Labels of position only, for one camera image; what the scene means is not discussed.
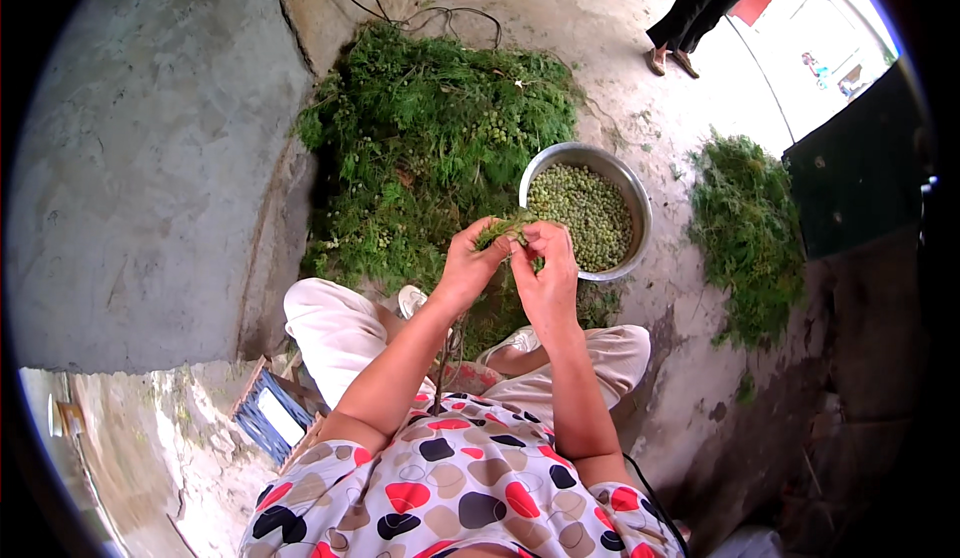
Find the metal bowl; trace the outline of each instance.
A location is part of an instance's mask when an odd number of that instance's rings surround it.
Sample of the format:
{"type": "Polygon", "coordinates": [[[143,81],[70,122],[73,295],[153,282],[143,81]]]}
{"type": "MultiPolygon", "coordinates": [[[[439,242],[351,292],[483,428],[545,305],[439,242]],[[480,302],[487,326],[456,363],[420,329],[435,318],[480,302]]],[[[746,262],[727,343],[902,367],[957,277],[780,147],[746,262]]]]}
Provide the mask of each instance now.
{"type": "Polygon", "coordinates": [[[650,200],[647,190],[643,188],[640,179],[624,164],[620,158],[610,152],[593,145],[568,141],[557,143],[544,149],[534,156],[527,169],[523,171],[520,180],[520,206],[527,207],[527,191],[530,183],[537,175],[554,165],[570,165],[582,167],[586,165],[590,170],[603,175],[617,186],[627,209],[630,211],[632,239],[630,248],[619,264],[599,273],[580,271],[580,279],[587,281],[613,281],[623,277],[640,264],[643,253],[650,245],[650,233],[653,226],[653,212],[650,209],[650,200]]]}

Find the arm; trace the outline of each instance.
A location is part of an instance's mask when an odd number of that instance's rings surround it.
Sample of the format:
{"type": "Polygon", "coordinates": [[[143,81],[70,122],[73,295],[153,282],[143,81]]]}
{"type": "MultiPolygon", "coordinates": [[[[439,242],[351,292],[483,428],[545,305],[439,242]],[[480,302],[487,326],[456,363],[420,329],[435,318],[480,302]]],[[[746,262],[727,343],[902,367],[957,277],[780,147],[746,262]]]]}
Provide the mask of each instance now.
{"type": "Polygon", "coordinates": [[[510,266],[523,310],[550,357],[557,451],[573,462],[586,487],[603,481],[633,485],[577,323],[577,264],[570,233],[538,222],[523,228],[523,235],[525,249],[510,242],[510,266]],[[545,264],[534,273],[531,261],[537,256],[545,264]]]}
{"type": "Polygon", "coordinates": [[[483,252],[474,252],[474,240],[492,220],[480,219],[450,239],[437,288],[390,345],[346,388],[327,417],[319,441],[354,441],[373,455],[383,450],[403,425],[450,325],[471,306],[507,256],[505,237],[483,252]]]}

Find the dark green panel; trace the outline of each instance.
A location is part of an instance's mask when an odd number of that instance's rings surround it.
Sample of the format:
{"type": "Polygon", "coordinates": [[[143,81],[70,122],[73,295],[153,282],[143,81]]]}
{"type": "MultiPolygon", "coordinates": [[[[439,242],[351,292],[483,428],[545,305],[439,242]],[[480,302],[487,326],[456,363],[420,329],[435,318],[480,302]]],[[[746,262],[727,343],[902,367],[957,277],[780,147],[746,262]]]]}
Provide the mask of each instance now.
{"type": "Polygon", "coordinates": [[[810,260],[875,240],[920,219],[922,120],[894,64],[819,129],[784,152],[810,260]]]}

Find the patterned blouse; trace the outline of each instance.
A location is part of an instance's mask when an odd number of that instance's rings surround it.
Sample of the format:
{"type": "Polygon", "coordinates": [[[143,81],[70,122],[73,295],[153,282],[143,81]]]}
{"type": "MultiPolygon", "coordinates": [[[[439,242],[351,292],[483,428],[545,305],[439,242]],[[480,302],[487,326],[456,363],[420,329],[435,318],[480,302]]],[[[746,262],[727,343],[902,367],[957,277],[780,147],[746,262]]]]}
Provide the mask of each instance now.
{"type": "Polygon", "coordinates": [[[440,414],[416,397],[376,456],[316,444],[257,500],[239,555],[441,558],[475,544],[522,557],[681,558],[643,493],[585,488],[553,431],[507,403],[450,394],[440,414]]]}

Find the hand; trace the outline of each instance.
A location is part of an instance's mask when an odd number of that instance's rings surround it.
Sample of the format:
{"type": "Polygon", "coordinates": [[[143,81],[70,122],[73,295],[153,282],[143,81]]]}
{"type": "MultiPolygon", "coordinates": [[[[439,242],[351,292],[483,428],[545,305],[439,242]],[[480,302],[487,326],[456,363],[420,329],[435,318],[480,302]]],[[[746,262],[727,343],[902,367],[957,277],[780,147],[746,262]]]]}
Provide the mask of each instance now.
{"type": "Polygon", "coordinates": [[[583,341],[577,323],[578,268],[570,232],[567,227],[538,221],[523,228],[523,237],[526,248],[517,240],[510,241],[510,267],[523,312],[540,343],[549,354],[550,346],[569,343],[576,335],[583,341]],[[545,265],[534,273],[531,261],[537,256],[544,258],[545,265]]]}
{"type": "Polygon", "coordinates": [[[480,232],[498,220],[486,216],[453,235],[450,249],[446,252],[443,276],[431,294],[431,300],[445,303],[458,316],[471,307],[510,253],[509,240],[504,235],[493,240],[486,250],[474,251],[480,232]]]}

